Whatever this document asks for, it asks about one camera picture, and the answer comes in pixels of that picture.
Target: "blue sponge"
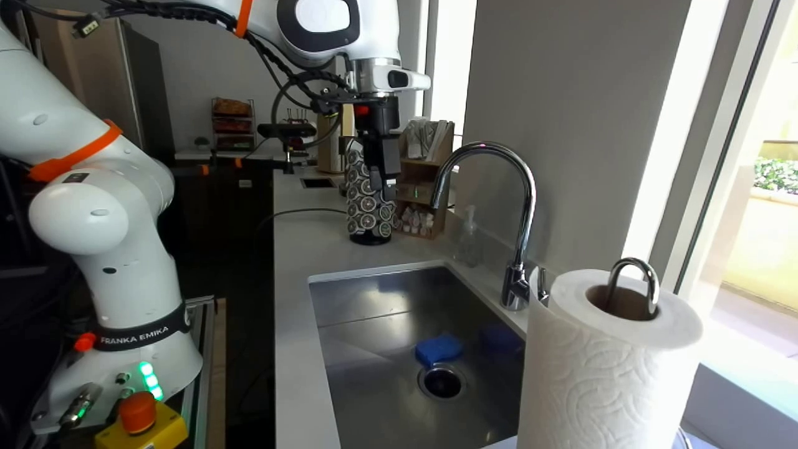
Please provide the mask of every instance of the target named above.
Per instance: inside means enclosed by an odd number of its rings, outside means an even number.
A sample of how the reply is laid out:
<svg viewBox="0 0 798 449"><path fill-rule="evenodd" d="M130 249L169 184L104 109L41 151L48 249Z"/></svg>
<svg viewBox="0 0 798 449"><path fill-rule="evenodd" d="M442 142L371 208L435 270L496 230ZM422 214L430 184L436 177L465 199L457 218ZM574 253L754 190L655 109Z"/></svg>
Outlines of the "blue sponge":
<svg viewBox="0 0 798 449"><path fill-rule="evenodd" d="M431 340L418 341L417 360L435 370L435 364L458 360L465 354L465 345L453 340L451 335L440 335Z"/></svg>

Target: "orange cable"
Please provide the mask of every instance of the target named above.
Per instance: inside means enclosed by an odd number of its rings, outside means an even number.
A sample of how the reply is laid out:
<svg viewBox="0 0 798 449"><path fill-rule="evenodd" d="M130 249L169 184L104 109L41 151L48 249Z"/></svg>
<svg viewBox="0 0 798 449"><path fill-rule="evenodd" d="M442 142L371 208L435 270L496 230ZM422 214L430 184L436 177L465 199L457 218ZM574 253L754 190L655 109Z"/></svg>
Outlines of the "orange cable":
<svg viewBox="0 0 798 449"><path fill-rule="evenodd" d="M253 0L241 0L240 23L235 26L235 35L245 38L249 28Z"/></svg>
<svg viewBox="0 0 798 449"><path fill-rule="evenodd" d="M123 129L114 122L108 122L108 133L102 133L98 139L77 148L76 152L59 158L59 161L46 161L29 167L29 177L37 183L53 183L56 177L71 172L76 166L89 161L93 154L102 152L108 146L113 146Z"/></svg>

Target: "bottle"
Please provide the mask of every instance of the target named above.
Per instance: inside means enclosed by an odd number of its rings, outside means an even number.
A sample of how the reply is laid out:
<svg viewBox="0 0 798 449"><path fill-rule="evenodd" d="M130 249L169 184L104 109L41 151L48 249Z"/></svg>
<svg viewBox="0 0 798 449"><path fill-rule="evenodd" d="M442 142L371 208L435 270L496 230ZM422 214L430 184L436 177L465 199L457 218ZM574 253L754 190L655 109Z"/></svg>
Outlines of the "bottle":
<svg viewBox="0 0 798 449"><path fill-rule="evenodd" d="M345 194L349 210L349 240L357 244L385 244L393 234L396 202L385 197L381 183L365 161L365 142L355 129L355 108L342 106L340 146L345 151Z"/></svg>
<svg viewBox="0 0 798 449"><path fill-rule="evenodd" d="M319 161L316 172L340 174L345 172L345 154L340 151L340 114L316 114L319 129Z"/></svg>
<svg viewBox="0 0 798 449"><path fill-rule="evenodd" d="M468 205L468 218L465 222L465 230L461 230L458 242L457 242L457 254L453 254L467 268L482 265L482 240L476 237L475 214L476 214L476 208Z"/></svg>

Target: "green light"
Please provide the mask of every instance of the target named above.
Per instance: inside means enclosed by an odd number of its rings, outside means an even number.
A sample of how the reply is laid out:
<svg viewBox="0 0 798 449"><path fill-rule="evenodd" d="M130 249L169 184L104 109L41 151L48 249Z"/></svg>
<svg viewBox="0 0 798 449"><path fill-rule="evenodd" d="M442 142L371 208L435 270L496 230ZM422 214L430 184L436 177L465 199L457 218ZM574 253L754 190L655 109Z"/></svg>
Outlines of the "green light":
<svg viewBox="0 0 798 449"><path fill-rule="evenodd" d="M150 376L154 370L153 370L153 364L144 360L144 363L139 363L139 373L142 373L144 376Z"/></svg>

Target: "sink drain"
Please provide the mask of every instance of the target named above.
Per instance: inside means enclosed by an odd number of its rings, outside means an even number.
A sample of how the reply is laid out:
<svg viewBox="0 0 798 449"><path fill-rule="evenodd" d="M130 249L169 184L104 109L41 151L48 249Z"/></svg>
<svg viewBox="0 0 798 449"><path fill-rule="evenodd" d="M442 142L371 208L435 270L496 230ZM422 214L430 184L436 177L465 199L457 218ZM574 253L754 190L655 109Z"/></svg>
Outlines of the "sink drain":
<svg viewBox="0 0 798 449"><path fill-rule="evenodd" d="M430 397L440 397L440 399L453 399L465 391L465 383L451 370L422 373L418 385Z"/></svg>

